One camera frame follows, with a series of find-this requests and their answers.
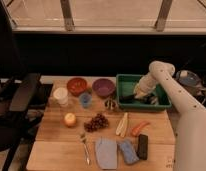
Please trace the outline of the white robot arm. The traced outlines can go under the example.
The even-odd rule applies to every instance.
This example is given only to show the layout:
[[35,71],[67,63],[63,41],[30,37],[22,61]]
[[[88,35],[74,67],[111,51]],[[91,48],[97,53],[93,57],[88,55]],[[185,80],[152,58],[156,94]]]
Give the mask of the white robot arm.
[[135,97],[143,98],[160,84],[181,114],[176,129],[173,171],[206,171],[206,107],[198,102],[172,75],[173,64],[153,61],[149,72],[134,88]]

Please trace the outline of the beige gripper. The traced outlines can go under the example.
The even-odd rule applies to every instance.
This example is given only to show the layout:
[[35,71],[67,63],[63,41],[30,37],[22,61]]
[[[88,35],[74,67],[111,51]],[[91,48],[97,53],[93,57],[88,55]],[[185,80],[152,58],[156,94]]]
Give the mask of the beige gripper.
[[146,96],[146,93],[138,85],[135,86],[133,93],[136,99],[142,99]]

